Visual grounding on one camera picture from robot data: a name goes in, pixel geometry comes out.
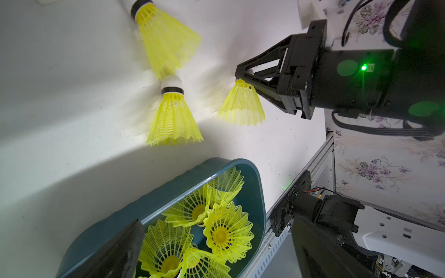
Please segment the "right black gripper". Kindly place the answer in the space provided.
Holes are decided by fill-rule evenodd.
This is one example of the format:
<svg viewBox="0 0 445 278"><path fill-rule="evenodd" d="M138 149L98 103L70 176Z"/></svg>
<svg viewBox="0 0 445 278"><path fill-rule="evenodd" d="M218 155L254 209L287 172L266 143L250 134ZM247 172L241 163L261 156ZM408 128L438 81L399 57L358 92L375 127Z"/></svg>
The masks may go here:
<svg viewBox="0 0 445 278"><path fill-rule="evenodd" d="M281 40L236 67L235 77L256 86L256 92L282 112L310 120L310 95L315 68L326 41L327 20L314 20L306 33ZM279 78L278 93L267 87Z"/></svg>

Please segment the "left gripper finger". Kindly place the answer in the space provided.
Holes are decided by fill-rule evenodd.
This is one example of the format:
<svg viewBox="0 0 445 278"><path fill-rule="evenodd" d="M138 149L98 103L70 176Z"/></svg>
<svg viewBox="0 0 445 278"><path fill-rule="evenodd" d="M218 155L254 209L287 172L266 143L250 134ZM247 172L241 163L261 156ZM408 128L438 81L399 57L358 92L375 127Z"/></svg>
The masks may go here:
<svg viewBox="0 0 445 278"><path fill-rule="evenodd" d="M67 276L132 278L136 274L143 239L144 228L139 220L135 220Z"/></svg>

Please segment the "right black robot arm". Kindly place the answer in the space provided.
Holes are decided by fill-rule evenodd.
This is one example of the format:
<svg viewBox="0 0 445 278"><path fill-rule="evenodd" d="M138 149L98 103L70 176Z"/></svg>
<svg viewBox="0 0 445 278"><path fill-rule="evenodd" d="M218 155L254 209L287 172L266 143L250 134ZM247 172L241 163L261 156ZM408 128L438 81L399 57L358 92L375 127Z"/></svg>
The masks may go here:
<svg viewBox="0 0 445 278"><path fill-rule="evenodd" d="M384 10L389 49L333 51L328 21L318 19L239 64L235 76L287 114L311 119L324 108L343 129L432 140L445 131L445 3L412 1L396 37L390 28L406 6Z"/></svg>

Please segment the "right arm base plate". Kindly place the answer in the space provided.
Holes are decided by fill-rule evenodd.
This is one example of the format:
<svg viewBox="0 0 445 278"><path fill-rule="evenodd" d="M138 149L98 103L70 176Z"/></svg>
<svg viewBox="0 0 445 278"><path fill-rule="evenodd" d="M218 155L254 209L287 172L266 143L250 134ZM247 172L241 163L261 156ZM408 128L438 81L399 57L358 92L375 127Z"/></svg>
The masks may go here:
<svg viewBox="0 0 445 278"><path fill-rule="evenodd" d="M345 236L358 231L355 219L358 211L365 208L363 204L335 193L319 199L312 195L315 191L310 189L310 185L311 172L306 170L273 209L270 220L276 237L297 216L335 235Z"/></svg>

